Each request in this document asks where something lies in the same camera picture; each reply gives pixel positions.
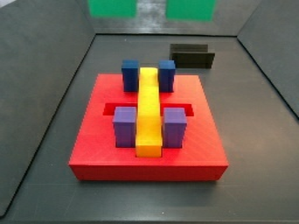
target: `red base platform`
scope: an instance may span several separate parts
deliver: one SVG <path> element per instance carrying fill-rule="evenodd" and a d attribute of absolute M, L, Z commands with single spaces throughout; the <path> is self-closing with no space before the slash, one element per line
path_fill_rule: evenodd
<path fill-rule="evenodd" d="M 173 93 L 160 94 L 163 107 L 184 107 L 187 129 L 181 149 L 163 157 L 136 157 L 133 148 L 116 148 L 112 118 L 116 106 L 136 106 L 136 93 L 124 93 L 121 75 L 101 74 L 88 102 L 69 168 L 80 180 L 217 180 L 228 160 L 197 76 L 175 75 Z"/>

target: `block structure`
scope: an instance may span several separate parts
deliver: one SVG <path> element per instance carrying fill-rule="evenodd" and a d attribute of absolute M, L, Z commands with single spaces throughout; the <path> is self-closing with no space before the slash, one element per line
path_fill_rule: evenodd
<path fill-rule="evenodd" d="M 163 155 L 161 126 L 157 69 L 141 67 L 135 136 L 139 158 L 159 158 Z"/>
<path fill-rule="evenodd" d="M 139 62 L 133 59 L 124 59 L 121 65 L 124 92 L 137 92 Z"/>
<path fill-rule="evenodd" d="M 159 61 L 159 91 L 171 93 L 173 91 L 175 64 L 172 60 Z"/>
<path fill-rule="evenodd" d="M 163 109 L 163 147 L 181 148 L 187 127 L 184 108 Z"/>
<path fill-rule="evenodd" d="M 113 116 L 116 147 L 136 147 L 136 108 L 116 107 Z"/>
<path fill-rule="evenodd" d="M 229 163 L 200 79 L 195 75 L 175 75 L 173 85 L 172 94 L 160 93 L 160 103 L 161 108 L 191 105 L 184 108 L 188 127 L 181 149 L 163 149 L 161 157 L 136 157 L 135 148 L 116 147 L 112 106 L 136 105 L 137 93 L 124 93 L 121 74 L 97 76 L 69 158 L 69 168 L 79 180 L 205 181 L 220 178 Z"/>

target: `green object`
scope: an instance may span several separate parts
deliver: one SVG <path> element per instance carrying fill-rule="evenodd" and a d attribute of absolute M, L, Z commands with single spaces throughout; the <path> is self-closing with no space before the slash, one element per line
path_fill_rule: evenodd
<path fill-rule="evenodd" d="M 136 0 L 88 0 L 92 17 L 133 18 L 136 16 Z"/>
<path fill-rule="evenodd" d="M 216 0 L 167 0 L 168 19 L 211 21 Z"/>

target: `blue block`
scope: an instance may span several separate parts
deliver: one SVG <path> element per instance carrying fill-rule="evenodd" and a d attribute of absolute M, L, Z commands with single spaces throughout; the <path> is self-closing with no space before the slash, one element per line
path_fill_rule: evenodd
<path fill-rule="evenodd" d="M 175 64 L 172 60 L 159 61 L 159 91 L 171 93 L 173 91 Z"/>
<path fill-rule="evenodd" d="M 136 147 L 136 108 L 116 107 L 113 127 L 117 148 Z"/>
<path fill-rule="evenodd" d="M 137 92 L 139 84 L 139 62 L 133 59 L 124 59 L 121 65 L 124 92 Z"/>
<path fill-rule="evenodd" d="M 163 147 L 181 148 L 187 127 L 184 108 L 164 108 L 163 110 Z"/>

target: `yellow block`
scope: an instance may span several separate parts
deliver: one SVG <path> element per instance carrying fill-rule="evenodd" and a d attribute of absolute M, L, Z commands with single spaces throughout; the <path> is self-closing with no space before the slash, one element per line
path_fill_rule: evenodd
<path fill-rule="evenodd" d="M 135 154 L 139 158 L 159 158 L 163 155 L 159 81 L 153 67 L 140 68 Z"/>

